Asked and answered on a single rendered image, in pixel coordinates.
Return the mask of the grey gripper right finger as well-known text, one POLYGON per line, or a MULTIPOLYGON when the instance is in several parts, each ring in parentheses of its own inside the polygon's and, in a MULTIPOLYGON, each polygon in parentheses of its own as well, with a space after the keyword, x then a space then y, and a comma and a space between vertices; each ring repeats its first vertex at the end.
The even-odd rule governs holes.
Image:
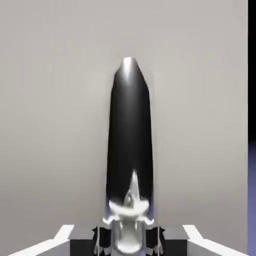
POLYGON ((145 256, 249 256, 203 238, 195 225, 161 226, 146 231, 145 256))

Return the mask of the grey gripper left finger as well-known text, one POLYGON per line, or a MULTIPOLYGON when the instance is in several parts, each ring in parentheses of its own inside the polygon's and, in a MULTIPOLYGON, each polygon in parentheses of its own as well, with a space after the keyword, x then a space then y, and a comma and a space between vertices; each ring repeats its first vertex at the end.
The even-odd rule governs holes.
POLYGON ((84 225, 62 225, 55 237, 8 256, 112 256, 111 231, 84 225))

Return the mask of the dark shiny curved metal handle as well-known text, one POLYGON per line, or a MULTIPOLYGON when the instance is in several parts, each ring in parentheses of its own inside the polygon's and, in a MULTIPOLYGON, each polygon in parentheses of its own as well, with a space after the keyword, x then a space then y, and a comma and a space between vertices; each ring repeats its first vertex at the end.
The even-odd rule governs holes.
POLYGON ((112 256, 146 256, 154 224, 154 166, 150 92, 134 57, 113 76, 107 145, 105 213, 112 256))

